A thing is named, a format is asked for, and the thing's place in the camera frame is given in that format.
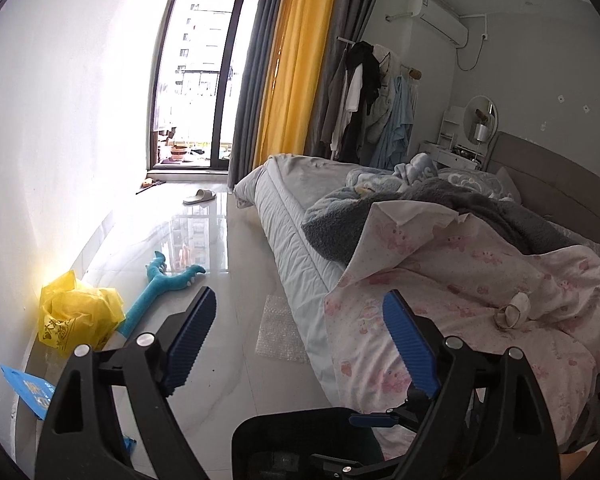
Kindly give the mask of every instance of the door frame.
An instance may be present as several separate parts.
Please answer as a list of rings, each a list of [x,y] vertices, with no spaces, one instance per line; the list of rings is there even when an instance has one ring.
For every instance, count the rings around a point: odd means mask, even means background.
[[[155,100],[158,91],[158,76],[160,73],[160,61],[162,60],[162,51],[167,37],[167,30],[173,7],[176,0],[169,0],[167,7],[162,16],[160,29],[158,30],[158,39],[154,53],[154,62],[152,67],[152,86],[149,96],[149,115],[147,118],[147,171],[151,170],[168,170],[170,173],[187,173],[191,171],[227,171],[229,169],[229,160],[221,160],[220,155],[220,133],[222,130],[222,115],[224,114],[224,98],[226,96],[226,86],[231,68],[231,58],[234,54],[235,35],[238,30],[238,22],[240,22],[240,13],[242,12],[242,4],[244,0],[234,0],[234,7],[229,19],[229,27],[224,40],[224,50],[222,51],[222,61],[220,63],[220,73],[218,75],[218,88],[216,90],[216,106],[214,109],[214,125],[211,133],[211,157],[209,166],[170,166],[165,168],[160,166],[157,153],[157,133],[153,131]]]

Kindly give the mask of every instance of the gray headboard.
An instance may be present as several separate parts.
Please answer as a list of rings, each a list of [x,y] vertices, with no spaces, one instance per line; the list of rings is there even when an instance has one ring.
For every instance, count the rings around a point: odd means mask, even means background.
[[[497,132],[486,171],[503,166],[524,206],[600,244],[600,177],[528,140]]]

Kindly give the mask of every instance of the gray curtain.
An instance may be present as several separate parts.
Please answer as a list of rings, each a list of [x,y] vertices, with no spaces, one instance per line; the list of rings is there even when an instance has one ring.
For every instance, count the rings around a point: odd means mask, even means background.
[[[338,117],[344,82],[344,54],[347,47],[336,38],[341,36],[347,40],[359,41],[375,4],[376,0],[334,0],[333,2],[333,13],[322,56],[314,107],[304,142],[305,155],[328,155],[328,143]]]
[[[250,171],[258,138],[260,106],[269,68],[269,55],[276,29],[280,0],[259,0],[251,31],[251,42],[242,76],[242,89],[235,116],[234,143],[229,161],[228,185],[233,188]]]

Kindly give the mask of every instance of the white slipper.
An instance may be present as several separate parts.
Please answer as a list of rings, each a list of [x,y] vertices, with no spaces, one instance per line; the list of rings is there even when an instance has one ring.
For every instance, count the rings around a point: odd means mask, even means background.
[[[182,203],[184,205],[194,205],[201,202],[208,202],[209,200],[213,200],[215,197],[216,194],[213,191],[209,191],[208,189],[199,189],[194,196],[187,196]]]

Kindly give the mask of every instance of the drawer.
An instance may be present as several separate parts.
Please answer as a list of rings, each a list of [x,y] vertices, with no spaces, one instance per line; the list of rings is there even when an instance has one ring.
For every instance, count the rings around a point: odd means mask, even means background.
[[[431,153],[431,158],[440,164],[459,170],[475,170],[478,166],[476,162],[469,160],[468,158],[443,150],[437,150],[437,152]]]

